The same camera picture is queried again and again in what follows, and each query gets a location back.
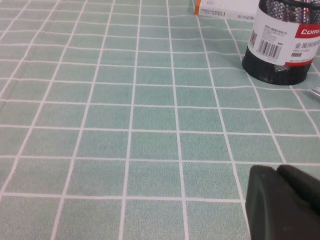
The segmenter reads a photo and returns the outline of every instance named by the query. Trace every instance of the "metal mesh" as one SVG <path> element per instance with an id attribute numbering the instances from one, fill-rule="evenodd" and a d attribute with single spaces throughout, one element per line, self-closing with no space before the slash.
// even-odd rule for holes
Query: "metal mesh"
<path id="1" fill-rule="evenodd" d="M 319 0 L 300 2 L 319 3 Z M 260 9 L 269 16 L 284 22 L 319 24 L 320 10 L 293 6 L 280 0 L 260 0 Z M 247 48 L 242 61 L 243 68 L 254 78 L 277 85 L 298 84 L 306 79 L 311 64 L 304 66 L 279 66 L 254 56 Z"/>

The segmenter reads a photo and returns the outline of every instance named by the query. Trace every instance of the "red logo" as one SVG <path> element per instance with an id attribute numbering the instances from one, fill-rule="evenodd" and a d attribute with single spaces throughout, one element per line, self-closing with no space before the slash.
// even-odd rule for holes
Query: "red logo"
<path id="1" fill-rule="evenodd" d="M 313 39 L 320 37 L 320 24 L 300 24 L 296 31 L 296 39 Z"/>

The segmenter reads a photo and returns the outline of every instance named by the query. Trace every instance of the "barcode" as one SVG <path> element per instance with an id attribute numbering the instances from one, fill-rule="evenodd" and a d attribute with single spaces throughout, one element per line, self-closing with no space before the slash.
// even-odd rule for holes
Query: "barcode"
<path id="1" fill-rule="evenodd" d="M 281 46 L 272 44 L 270 42 L 261 40 L 259 48 L 257 50 L 258 53 L 266 56 L 268 58 L 277 60 L 281 51 Z"/>

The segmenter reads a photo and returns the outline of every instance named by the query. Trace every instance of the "white box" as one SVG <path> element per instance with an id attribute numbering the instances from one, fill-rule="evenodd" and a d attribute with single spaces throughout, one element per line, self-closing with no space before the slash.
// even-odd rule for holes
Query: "white box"
<path id="1" fill-rule="evenodd" d="M 253 22 L 259 0 L 196 0 L 194 14 Z"/>

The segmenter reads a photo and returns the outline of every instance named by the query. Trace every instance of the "black plastic object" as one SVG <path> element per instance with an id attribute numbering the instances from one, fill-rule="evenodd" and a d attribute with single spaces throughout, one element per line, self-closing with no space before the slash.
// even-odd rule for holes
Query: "black plastic object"
<path id="1" fill-rule="evenodd" d="M 320 239 L 320 181 L 295 167 L 253 166 L 245 208 L 252 240 Z"/>
<path id="2" fill-rule="evenodd" d="M 260 0 L 259 8 L 267 15 L 284 22 L 319 24 L 320 4 L 316 2 L 316 0 Z M 247 48 L 242 66 L 248 74 L 258 80 L 287 86 L 303 82 L 311 63 L 304 66 L 279 66 L 259 59 Z"/>

